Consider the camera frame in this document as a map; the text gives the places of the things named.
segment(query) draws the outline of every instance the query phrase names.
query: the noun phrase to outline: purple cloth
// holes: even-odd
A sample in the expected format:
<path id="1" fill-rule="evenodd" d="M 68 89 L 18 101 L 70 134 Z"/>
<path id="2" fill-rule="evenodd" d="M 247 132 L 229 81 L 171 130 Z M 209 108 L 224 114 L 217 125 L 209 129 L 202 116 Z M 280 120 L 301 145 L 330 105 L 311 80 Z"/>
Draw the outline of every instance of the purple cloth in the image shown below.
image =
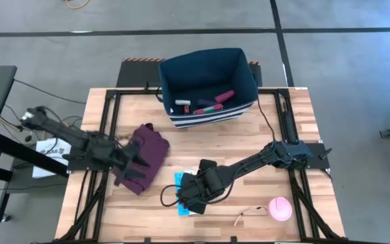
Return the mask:
<path id="1" fill-rule="evenodd" d="M 129 168 L 134 169 L 146 175 L 145 178 L 124 180 L 119 177 L 120 169 L 114 167 L 112 173 L 117 176 L 114 185 L 119 186 L 120 183 L 125 185 L 129 190 L 139 195 L 145 191 L 153 182 L 157 172 L 168 154 L 169 142 L 154 131 L 153 124 L 147 123 L 141 125 L 133 132 L 131 141 L 139 144 L 139 155 L 150 166 L 144 167 L 135 163 L 131 163 Z"/>

